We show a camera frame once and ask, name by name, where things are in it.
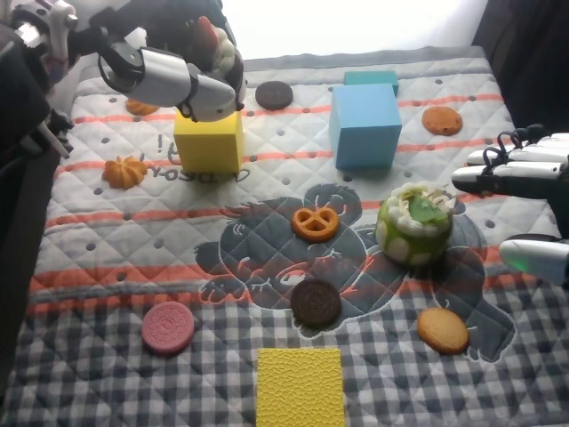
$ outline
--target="quilted mat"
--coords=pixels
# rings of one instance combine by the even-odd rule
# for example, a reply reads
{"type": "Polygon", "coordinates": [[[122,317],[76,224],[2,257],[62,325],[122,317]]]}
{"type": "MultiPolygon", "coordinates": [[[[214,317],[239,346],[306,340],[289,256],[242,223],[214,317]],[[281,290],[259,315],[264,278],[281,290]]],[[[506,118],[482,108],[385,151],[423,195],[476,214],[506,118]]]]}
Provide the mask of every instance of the quilted mat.
{"type": "Polygon", "coordinates": [[[387,261],[374,237],[381,201],[406,182],[435,181],[512,130],[482,50],[425,48],[247,63],[243,169],[184,173],[173,109],[134,117],[125,97],[87,69],[56,171],[28,313],[4,402],[3,425],[255,425],[258,350],[339,348],[345,423],[522,426],[569,423],[569,300],[563,288],[514,274],[498,245],[517,233],[557,235],[545,202],[460,193],[451,243],[429,271],[387,261]],[[342,172],[328,140],[332,91],[347,70],[395,70],[404,123],[388,173],[342,172]],[[268,80],[293,104],[267,112],[268,80]],[[459,111],[464,127],[433,136],[425,108],[459,111]],[[111,189],[106,160],[149,166],[139,187],[111,189]],[[329,206],[336,237],[296,238],[297,208],[329,206]],[[304,278],[341,292],[324,331],[298,325],[289,298],[304,278]],[[145,313],[164,301],[196,318],[191,344],[160,358],[143,345],[145,313]],[[417,334],[428,307],[448,307],[469,329],[459,356],[417,334]]]}

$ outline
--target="textured yellow block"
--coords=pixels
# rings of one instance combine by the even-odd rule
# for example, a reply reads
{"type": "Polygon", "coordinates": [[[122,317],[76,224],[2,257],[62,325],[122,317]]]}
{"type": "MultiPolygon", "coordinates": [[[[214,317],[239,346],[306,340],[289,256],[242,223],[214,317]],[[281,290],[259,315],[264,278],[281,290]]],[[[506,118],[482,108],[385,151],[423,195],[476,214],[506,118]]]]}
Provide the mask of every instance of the textured yellow block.
{"type": "Polygon", "coordinates": [[[259,350],[257,427],[343,425],[340,350],[259,350]]]}
{"type": "Polygon", "coordinates": [[[236,112],[217,122],[192,122],[180,112],[174,140],[186,172],[239,173],[243,154],[243,125],[236,112]]]}

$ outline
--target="robotic hand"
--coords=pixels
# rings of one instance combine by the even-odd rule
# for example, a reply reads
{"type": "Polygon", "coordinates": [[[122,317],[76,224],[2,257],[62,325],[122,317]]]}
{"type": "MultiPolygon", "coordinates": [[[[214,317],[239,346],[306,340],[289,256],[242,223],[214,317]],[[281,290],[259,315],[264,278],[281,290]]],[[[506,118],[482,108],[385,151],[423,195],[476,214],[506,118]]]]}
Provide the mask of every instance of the robotic hand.
{"type": "MultiPolygon", "coordinates": [[[[20,4],[12,13],[13,29],[0,24],[0,121],[6,133],[0,149],[35,133],[68,157],[45,124],[51,108],[44,96],[80,56],[90,53],[99,54],[105,82],[136,101],[177,107],[194,121],[219,120],[242,109],[243,62],[227,25],[225,30],[214,27],[205,16],[184,22],[187,32],[183,35],[188,40],[179,43],[189,46],[185,57],[150,47],[134,49],[125,42],[128,34],[144,28],[171,1],[20,4]]],[[[201,11],[199,2],[187,0],[186,4],[190,8],[195,4],[201,11]]],[[[200,4],[219,7],[220,3],[201,0],[200,4]]]]}
{"type": "Polygon", "coordinates": [[[457,189],[489,191],[516,197],[546,199],[557,219],[561,238],[519,235],[500,245],[510,267],[558,284],[569,279],[569,133],[546,136],[543,126],[531,125],[498,136],[499,148],[472,153],[468,167],[453,173],[457,189]],[[504,137],[511,143],[505,144],[504,137]]]}

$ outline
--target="yellow cube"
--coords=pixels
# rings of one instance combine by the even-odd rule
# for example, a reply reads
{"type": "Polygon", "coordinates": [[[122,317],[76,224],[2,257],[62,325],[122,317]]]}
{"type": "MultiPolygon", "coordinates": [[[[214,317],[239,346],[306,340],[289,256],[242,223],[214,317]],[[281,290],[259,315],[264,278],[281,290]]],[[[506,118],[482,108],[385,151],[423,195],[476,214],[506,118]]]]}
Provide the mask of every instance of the yellow cube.
{"type": "Polygon", "coordinates": [[[180,112],[174,124],[174,140],[181,167],[186,172],[239,173],[243,154],[241,114],[217,122],[192,122],[180,112]]]}

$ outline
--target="light blue block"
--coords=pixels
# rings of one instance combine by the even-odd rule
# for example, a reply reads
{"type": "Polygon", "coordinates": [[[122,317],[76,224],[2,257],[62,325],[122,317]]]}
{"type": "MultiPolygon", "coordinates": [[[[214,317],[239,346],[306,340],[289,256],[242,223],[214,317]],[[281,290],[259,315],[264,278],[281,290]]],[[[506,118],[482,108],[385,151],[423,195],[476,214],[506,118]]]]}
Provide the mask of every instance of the light blue block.
{"type": "Polygon", "coordinates": [[[381,85],[389,84],[393,93],[399,92],[399,80],[395,71],[347,71],[344,74],[345,85],[381,85]]]}
{"type": "Polygon", "coordinates": [[[329,134],[338,169],[390,168],[400,133],[391,85],[334,86],[329,134]]]}

